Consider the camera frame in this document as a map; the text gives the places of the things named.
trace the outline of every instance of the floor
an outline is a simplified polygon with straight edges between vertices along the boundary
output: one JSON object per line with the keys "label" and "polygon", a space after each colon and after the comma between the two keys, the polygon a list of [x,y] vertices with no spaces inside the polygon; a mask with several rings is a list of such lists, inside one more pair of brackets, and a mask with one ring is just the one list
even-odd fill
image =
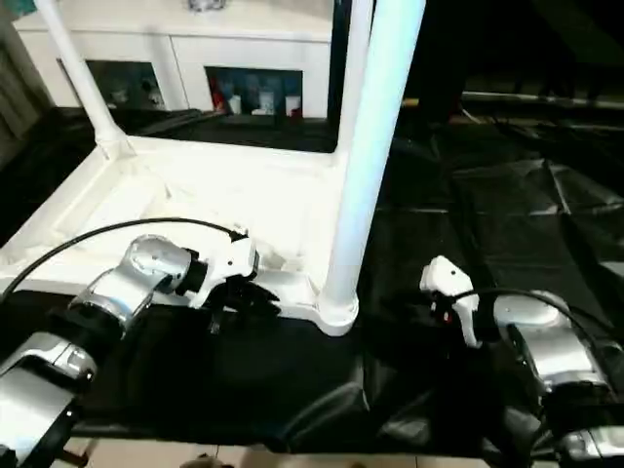
{"label": "floor", "polygon": [[[86,439],[72,439],[67,448],[82,452]],[[201,454],[215,455],[234,468],[488,468],[481,460],[413,455],[278,455],[261,448],[196,446],[150,441],[102,440],[91,455],[88,468],[177,468]],[[536,463],[534,468],[557,465]],[[69,468],[55,462],[53,468]]]}

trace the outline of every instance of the black cable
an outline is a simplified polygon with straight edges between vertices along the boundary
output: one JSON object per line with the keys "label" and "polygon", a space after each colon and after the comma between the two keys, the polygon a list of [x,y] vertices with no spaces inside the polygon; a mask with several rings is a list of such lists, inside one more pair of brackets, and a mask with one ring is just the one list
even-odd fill
{"label": "black cable", "polygon": [[180,223],[198,224],[200,226],[210,227],[211,229],[226,233],[232,241],[240,240],[246,237],[245,234],[241,234],[240,232],[236,232],[232,229],[219,226],[218,224],[213,224],[211,222],[202,221],[200,219],[192,219],[188,217],[151,217],[148,219],[134,219],[132,221],[118,222],[115,224],[110,224],[108,226],[99,227],[98,229],[85,232],[84,234],[74,237],[73,239],[62,243],[59,246],[54,247],[52,250],[50,250],[47,253],[44,253],[35,261],[30,263],[28,266],[26,266],[18,274],[18,276],[16,276],[14,280],[11,283],[9,283],[9,286],[7,286],[7,288],[2,292],[2,295],[0,296],[0,306],[7,300],[7,297],[9,297],[9,295],[11,295],[11,293],[13,293],[16,290],[16,288],[20,285],[20,283],[30,273],[32,273],[35,269],[37,269],[39,266],[41,266],[43,263],[48,261],[53,256],[66,251],[67,249],[75,246],[76,244],[79,244],[82,241],[85,241],[87,239],[91,239],[92,237],[96,237],[100,234],[104,234],[106,232],[114,231],[117,229],[123,229],[125,227],[138,226],[142,224],[157,224],[157,223],[163,223],[163,222],[180,222]]}
{"label": "black cable", "polygon": [[585,337],[592,344],[595,344],[594,337],[591,336],[590,334],[588,334],[587,330],[579,322],[577,317],[582,317],[583,319],[591,321],[594,325],[599,327],[602,332],[606,333],[606,335],[609,338],[611,338],[613,341],[615,341],[616,343],[620,342],[620,338],[618,336],[616,336],[615,330],[613,329],[613,326],[603,322],[602,320],[600,320],[597,317],[594,317],[593,315],[591,315],[590,313],[580,309],[579,307],[570,307],[570,310],[568,310],[563,304],[559,303],[557,300],[553,299],[552,297],[549,297],[548,295],[546,295],[543,292],[519,290],[519,289],[515,289],[515,288],[479,288],[479,289],[475,289],[475,290],[461,292],[460,294],[452,295],[452,296],[450,296],[448,298],[448,300],[450,300],[451,304],[454,304],[456,301],[458,301],[459,299],[462,299],[464,297],[468,297],[470,295],[481,295],[481,294],[523,295],[525,297],[531,297],[533,299],[541,300],[542,302],[545,302],[546,304],[556,308],[558,311],[560,311],[562,314],[564,314],[566,317],[568,317],[569,320],[577,328],[579,328],[581,333],[583,333],[585,335]]}

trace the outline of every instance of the wire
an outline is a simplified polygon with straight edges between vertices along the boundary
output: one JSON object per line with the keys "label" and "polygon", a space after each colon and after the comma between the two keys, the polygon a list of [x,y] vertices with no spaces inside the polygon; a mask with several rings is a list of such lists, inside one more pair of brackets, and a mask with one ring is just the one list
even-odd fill
{"label": "wire", "polygon": [[461,105],[460,108],[461,108],[461,113],[464,114],[468,118],[468,120],[470,120],[473,124],[479,124],[479,125],[483,124],[483,122],[480,119],[478,119],[477,117],[472,115],[470,112],[468,112],[464,108],[463,105]]}
{"label": "wire", "polygon": [[200,219],[192,219],[188,217],[151,217],[148,219],[134,219],[132,221],[124,221],[124,222],[118,222],[115,224],[110,224],[108,226],[103,226],[98,229],[85,232],[84,234],[81,234],[77,237],[74,237],[73,239],[62,243],[59,246],[54,247],[52,250],[50,250],[47,253],[44,253],[35,261],[30,263],[18,274],[18,276],[16,276],[13,279],[11,283],[9,283],[7,288],[2,292],[2,295],[0,296],[0,305],[2,305],[7,300],[9,295],[11,295],[16,290],[16,288],[21,284],[23,280],[26,279],[26,277],[30,273],[32,273],[34,270],[36,270],[39,266],[41,266],[43,263],[48,261],[53,256],[66,251],[67,249],[75,246],[76,244],[79,244],[82,241],[86,241],[87,239],[91,239],[92,237],[96,237],[100,234],[104,234],[106,232],[115,231],[118,229],[124,229],[126,227],[131,227],[131,226],[139,226],[142,224],[157,224],[157,223],[163,223],[163,222],[198,224],[200,226],[210,227],[211,229],[226,233],[232,241],[240,240],[246,237],[245,234],[241,234],[240,232],[234,231],[232,229],[219,226],[218,224],[213,224],[211,222],[202,221]]}

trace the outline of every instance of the black tarp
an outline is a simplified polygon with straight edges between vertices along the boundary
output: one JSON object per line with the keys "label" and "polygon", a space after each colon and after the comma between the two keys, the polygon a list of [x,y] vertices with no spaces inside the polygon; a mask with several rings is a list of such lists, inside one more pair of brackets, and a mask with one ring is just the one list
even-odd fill
{"label": "black tarp", "polygon": [[[62,119],[74,133],[59,142],[54,128]],[[140,122],[122,119],[135,130]],[[82,116],[60,114],[42,126],[11,172],[0,174],[5,239],[90,149]],[[190,131],[211,135],[204,127]],[[236,132],[229,135],[235,139]],[[283,135],[273,138],[284,143]],[[307,138],[317,147],[330,139],[317,131],[298,136],[298,145]],[[239,138],[245,140],[244,131]],[[454,125],[418,140],[395,138],[354,330],[330,338],[311,324],[276,320],[211,337],[205,316],[152,307],[98,377],[76,432],[293,452],[490,459],[502,452],[518,459],[538,421],[505,347],[466,350],[426,307],[385,299],[417,288],[422,267],[444,254],[476,286],[548,290],[619,328],[622,149],[617,133],[555,128]],[[31,191],[17,189],[15,180],[28,180]],[[34,331],[51,305],[67,300],[15,294],[0,311],[0,357]],[[588,328],[622,388],[620,351]]]}

